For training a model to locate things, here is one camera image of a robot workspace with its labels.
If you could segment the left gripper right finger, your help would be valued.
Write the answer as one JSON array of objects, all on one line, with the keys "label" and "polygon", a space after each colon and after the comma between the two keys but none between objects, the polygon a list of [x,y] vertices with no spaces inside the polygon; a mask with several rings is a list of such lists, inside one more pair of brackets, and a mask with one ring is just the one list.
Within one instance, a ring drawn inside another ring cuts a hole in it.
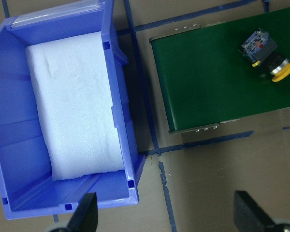
[{"label": "left gripper right finger", "polygon": [[276,224],[246,192],[233,196],[233,221],[239,232],[274,232]]}]

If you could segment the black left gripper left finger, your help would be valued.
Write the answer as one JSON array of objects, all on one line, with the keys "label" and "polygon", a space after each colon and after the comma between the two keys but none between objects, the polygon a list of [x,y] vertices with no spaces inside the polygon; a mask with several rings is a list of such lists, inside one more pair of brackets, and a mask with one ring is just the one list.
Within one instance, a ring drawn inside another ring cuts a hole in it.
[{"label": "black left gripper left finger", "polygon": [[69,232],[95,232],[98,226],[96,193],[86,193],[67,224]]}]

